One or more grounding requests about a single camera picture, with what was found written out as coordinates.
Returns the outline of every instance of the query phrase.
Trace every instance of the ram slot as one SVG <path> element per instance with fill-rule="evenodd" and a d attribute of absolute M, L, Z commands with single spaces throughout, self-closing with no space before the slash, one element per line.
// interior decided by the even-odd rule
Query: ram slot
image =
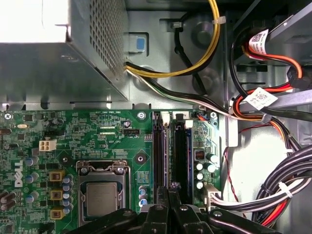
<path fill-rule="evenodd" d="M 174 174 L 175 181 L 180 183 L 180 199 L 182 204 L 190 203 L 189 191 L 189 147 L 187 131 L 183 122 L 175 124 L 174 139 Z"/>
<path fill-rule="evenodd" d="M 164 130 L 160 112 L 153 112 L 153 175 L 154 199 L 157 198 L 157 188 L 164 186 Z"/>

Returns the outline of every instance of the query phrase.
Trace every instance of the screw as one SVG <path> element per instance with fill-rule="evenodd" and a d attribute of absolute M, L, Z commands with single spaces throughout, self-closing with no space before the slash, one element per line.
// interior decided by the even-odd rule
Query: screw
<path fill-rule="evenodd" d="M 137 117 L 138 117 L 139 119 L 145 119 L 146 114 L 145 114 L 144 112 L 139 112 L 139 113 L 137 114 Z"/>
<path fill-rule="evenodd" d="M 180 206 L 180 210 L 187 211 L 189 208 L 187 206 Z"/>
<path fill-rule="evenodd" d="M 83 174 L 86 174 L 88 172 L 88 169 L 84 167 L 80 170 L 80 172 Z"/>
<path fill-rule="evenodd" d="M 210 117 L 211 117 L 211 118 L 217 118 L 216 112 L 211 112 L 211 113 L 210 113 Z"/>
<path fill-rule="evenodd" d="M 221 217 L 222 216 L 222 213 L 220 211 L 215 211 L 214 212 L 214 216 L 216 217 Z"/>
<path fill-rule="evenodd" d="M 6 120 L 9 120 L 9 119 L 12 118 L 12 115 L 9 114 L 9 113 L 7 113 L 7 114 L 4 115 L 4 118 L 5 118 Z"/>
<path fill-rule="evenodd" d="M 117 171 L 119 174 L 124 174 L 125 169 L 124 169 L 123 167 L 117 167 L 116 171 Z"/>
<path fill-rule="evenodd" d="M 156 209 L 157 211 L 162 211 L 164 208 L 163 208 L 162 206 L 160 206 L 160 205 L 157 205 L 157 206 L 155 207 L 155 209 Z"/>

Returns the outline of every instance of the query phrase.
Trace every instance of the electrolytic capacitor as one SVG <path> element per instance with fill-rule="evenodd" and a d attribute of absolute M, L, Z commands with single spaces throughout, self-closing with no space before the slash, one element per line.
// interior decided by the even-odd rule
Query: electrolytic capacitor
<path fill-rule="evenodd" d="M 214 173 L 216 171 L 216 166 L 209 163 L 208 166 L 207 166 L 207 170 L 210 173 Z"/>
<path fill-rule="evenodd" d="M 142 200 L 140 200 L 140 201 L 138 202 L 138 206 L 139 206 L 139 207 L 142 207 L 142 206 L 145 206 L 145 205 L 147 205 L 147 200 L 146 200 L 146 199 L 142 199 Z"/>
<path fill-rule="evenodd" d="M 39 194 L 37 192 L 31 192 L 29 195 L 26 196 L 25 198 L 25 202 L 26 203 L 33 203 L 34 201 L 36 201 L 39 197 Z"/>
<path fill-rule="evenodd" d="M 35 166 L 39 161 L 38 157 L 28 157 L 27 159 L 25 159 L 25 165 L 27 167 L 31 167 L 31 166 Z"/>
<path fill-rule="evenodd" d="M 0 209 L 2 211 L 7 211 L 7 210 L 11 209 L 15 205 L 16 205 L 16 201 L 15 200 L 10 200 L 8 203 L 3 204 Z"/>
<path fill-rule="evenodd" d="M 73 210 L 73 205 L 70 204 L 69 206 L 63 208 L 63 213 L 65 215 L 68 215 L 72 210 Z"/>
<path fill-rule="evenodd" d="M 63 184 L 68 184 L 73 180 L 73 176 L 71 174 L 67 175 L 63 179 Z"/>
<path fill-rule="evenodd" d="M 62 205 L 63 206 L 69 206 L 73 202 L 73 199 L 70 197 L 68 199 L 63 199 L 62 200 Z"/>
<path fill-rule="evenodd" d="M 9 135 L 12 133 L 12 130 L 9 128 L 0 128 L 0 135 Z"/>
<path fill-rule="evenodd" d="M 199 181 L 199 182 L 196 183 L 196 188 L 197 189 L 202 189 L 203 187 L 204 187 L 203 182 Z"/>
<path fill-rule="evenodd" d="M 63 184 L 62 188 L 64 192 L 68 192 L 72 188 L 72 183 Z"/>
<path fill-rule="evenodd" d="M 198 174 L 196 175 L 196 178 L 197 178 L 198 180 L 202 180 L 202 179 L 204 178 L 204 174 L 203 174 L 203 173 L 198 173 Z"/>
<path fill-rule="evenodd" d="M 10 192 L 9 194 L 7 194 L 6 196 L 4 196 L 3 198 L 1 198 L 0 202 L 2 204 L 7 203 L 8 201 L 14 199 L 16 197 L 16 193 L 15 192 Z"/>
<path fill-rule="evenodd" d="M 3 198 L 4 196 L 7 196 L 9 194 L 8 191 L 3 191 L 2 193 L 0 193 L 0 200 L 1 198 Z"/>
<path fill-rule="evenodd" d="M 218 163 L 219 162 L 219 157 L 215 154 L 208 154 L 207 159 L 212 163 Z"/>
<path fill-rule="evenodd" d="M 37 173 L 33 172 L 30 175 L 27 175 L 25 177 L 25 183 L 26 184 L 34 183 L 38 180 L 38 178 L 39 178 L 39 175 Z"/>
<path fill-rule="evenodd" d="M 204 168 L 204 166 L 202 163 L 196 164 L 196 170 L 201 171 L 201 170 L 203 170 L 203 168 Z"/>
<path fill-rule="evenodd" d="M 140 186 L 139 189 L 138 189 L 138 194 L 139 195 L 146 195 L 147 191 L 146 191 L 146 188 L 144 186 Z"/>
<path fill-rule="evenodd" d="M 67 192 L 64 192 L 63 193 L 63 198 L 64 199 L 69 199 L 71 197 L 71 195 L 73 194 L 73 191 L 72 190 L 69 190 Z"/>

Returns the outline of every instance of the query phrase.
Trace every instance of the cable tie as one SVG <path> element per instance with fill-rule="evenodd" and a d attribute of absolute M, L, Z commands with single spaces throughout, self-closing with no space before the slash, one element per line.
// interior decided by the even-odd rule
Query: cable tie
<path fill-rule="evenodd" d="M 183 24 L 181 21 L 172 22 L 171 28 L 183 28 Z"/>
<path fill-rule="evenodd" d="M 219 18 L 213 20 L 213 24 L 224 24 L 226 23 L 226 17 L 220 16 Z"/>
<path fill-rule="evenodd" d="M 269 123 L 269 122 L 272 120 L 272 117 L 273 117 L 273 116 L 271 116 L 271 115 L 264 114 L 263 117 L 262 117 L 261 122 L 263 122 L 263 123 Z"/>
<path fill-rule="evenodd" d="M 288 154 L 288 153 L 293 153 L 293 149 L 285 149 L 285 153 Z"/>
<path fill-rule="evenodd" d="M 282 181 L 278 183 L 278 186 L 281 189 L 281 191 L 283 191 L 284 193 L 287 194 L 287 196 L 289 198 L 293 197 L 293 195 L 292 195 L 291 191 L 289 190 L 288 186 L 286 184 L 284 184 Z"/>
<path fill-rule="evenodd" d="M 274 192 L 272 192 L 271 190 L 267 189 L 267 187 L 264 186 L 264 184 L 261 184 L 261 188 L 269 195 L 273 195 Z"/>

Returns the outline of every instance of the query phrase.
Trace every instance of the orange wire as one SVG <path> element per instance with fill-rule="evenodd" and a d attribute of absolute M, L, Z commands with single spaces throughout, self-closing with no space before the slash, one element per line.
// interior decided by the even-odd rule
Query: orange wire
<path fill-rule="evenodd" d="M 257 53 L 256 51 L 254 51 L 251 46 L 249 46 L 249 49 L 254 54 L 261 55 L 261 54 Z M 302 68 L 301 68 L 300 64 L 296 60 L 294 60 L 294 59 L 292 59 L 290 57 L 287 57 L 287 56 L 283 56 L 283 55 L 266 54 L 265 56 L 271 57 L 271 58 L 275 58 L 275 59 L 285 60 L 285 61 L 288 61 L 288 62 L 292 63 L 296 67 L 296 69 L 298 71 L 298 78 L 302 78 Z"/>

